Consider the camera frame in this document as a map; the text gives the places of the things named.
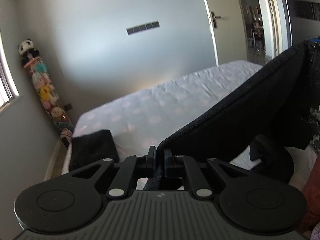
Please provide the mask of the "black denim jeans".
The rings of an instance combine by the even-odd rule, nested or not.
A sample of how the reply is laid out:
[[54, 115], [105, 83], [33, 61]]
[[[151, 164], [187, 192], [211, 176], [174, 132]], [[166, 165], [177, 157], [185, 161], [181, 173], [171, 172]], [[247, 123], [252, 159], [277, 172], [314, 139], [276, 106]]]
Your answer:
[[157, 148], [158, 171], [146, 190], [175, 190], [164, 175], [164, 152], [203, 163], [230, 162], [249, 148], [252, 172], [288, 183], [295, 165], [288, 148], [319, 149], [319, 43], [305, 40], [263, 66], [235, 91]]

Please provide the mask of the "polka dot bed sheet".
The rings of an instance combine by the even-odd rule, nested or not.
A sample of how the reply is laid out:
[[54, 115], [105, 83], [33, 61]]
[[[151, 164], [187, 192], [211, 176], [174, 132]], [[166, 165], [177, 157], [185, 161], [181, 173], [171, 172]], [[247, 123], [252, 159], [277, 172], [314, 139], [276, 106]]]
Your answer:
[[199, 70], [118, 98], [80, 116], [75, 138], [109, 130], [120, 160], [146, 153], [253, 76], [244, 60]]

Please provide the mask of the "folded black garment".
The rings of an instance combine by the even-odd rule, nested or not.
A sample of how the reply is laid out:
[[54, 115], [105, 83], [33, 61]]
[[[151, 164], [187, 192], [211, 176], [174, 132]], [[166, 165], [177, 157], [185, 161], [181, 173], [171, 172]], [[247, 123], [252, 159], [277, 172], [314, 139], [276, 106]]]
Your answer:
[[91, 134], [74, 137], [71, 142], [69, 172], [105, 158], [120, 162], [110, 130], [103, 129]]

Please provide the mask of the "plush toy column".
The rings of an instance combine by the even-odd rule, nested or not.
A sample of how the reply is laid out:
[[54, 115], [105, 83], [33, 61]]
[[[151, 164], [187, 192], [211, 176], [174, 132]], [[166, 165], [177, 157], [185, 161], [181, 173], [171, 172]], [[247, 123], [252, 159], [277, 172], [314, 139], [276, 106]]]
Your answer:
[[23, 68], [29, 74], [33, 87], [46, 113], [60, 135], [60, 139], [71, 142], [74, 126], [65, 110], [50, 78], [47, 66], [39, 56], [23, 61]]

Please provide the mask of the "panda plush toy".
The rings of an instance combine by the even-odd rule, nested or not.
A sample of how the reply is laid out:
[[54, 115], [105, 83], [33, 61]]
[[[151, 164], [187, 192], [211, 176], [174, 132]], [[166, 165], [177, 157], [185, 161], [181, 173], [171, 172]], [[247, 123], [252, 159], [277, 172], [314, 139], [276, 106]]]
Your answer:
[[18, 46], [18, 53], [21, 56], [22, 65], [26, 65], [30, 60], [40, 55], [40, 52], [35, 49], [32, 40], [27, 39], [20, 43]]

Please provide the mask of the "cream bedroom door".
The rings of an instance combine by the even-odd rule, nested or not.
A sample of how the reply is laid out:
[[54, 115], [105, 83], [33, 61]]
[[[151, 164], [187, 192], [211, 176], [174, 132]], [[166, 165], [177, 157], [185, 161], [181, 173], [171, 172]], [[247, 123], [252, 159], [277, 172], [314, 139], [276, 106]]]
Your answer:
[[[204, 0], [216, 64], [247, 60], [247, 37], [240, 0]], [[215, 29], [211, 11], [221, 19]]]

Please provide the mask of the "dark sliding wardrobe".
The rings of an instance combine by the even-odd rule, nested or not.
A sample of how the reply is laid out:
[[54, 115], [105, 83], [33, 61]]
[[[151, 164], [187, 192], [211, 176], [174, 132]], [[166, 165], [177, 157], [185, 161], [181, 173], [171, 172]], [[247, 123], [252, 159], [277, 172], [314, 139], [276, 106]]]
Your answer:
[[292, 43], [319, 37], [319, 0], [287, 0]]

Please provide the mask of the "black wall socket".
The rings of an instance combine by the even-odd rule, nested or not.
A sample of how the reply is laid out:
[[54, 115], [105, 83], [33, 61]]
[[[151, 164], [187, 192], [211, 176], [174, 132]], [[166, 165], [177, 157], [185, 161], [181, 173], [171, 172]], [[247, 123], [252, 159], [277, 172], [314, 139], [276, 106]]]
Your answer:
[[73, 106], [70, 103], [68, 103], [68, 104], [64, 105], [64, 109], [65, 109], [65, 111], [70, 111], [73, 109]]

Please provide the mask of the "grey wall switch panel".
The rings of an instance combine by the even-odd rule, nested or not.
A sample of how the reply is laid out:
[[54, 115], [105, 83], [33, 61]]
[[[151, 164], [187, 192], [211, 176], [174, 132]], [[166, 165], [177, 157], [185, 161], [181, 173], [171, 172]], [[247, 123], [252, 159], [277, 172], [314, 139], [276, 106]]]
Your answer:
[[127, 32], [127, 35], [132, 35], [142, 31], [147, 31], [147, 30], [159, 28], [159, 27], [160, 27], [160, 23], [158, 21], [155, 21], [155, 22], [144, 23], [142, 25], [137, 25], [134, 27], [129, 27], [126, 29], [126, 32]]

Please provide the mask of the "window frame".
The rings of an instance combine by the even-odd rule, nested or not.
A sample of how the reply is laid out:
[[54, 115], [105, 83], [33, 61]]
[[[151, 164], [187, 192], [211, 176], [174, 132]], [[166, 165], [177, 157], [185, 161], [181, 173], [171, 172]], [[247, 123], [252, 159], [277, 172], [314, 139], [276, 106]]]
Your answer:
[[9, 69], [1, 37], [1, 113], [19, 100], [20, 97], [21, 96]]

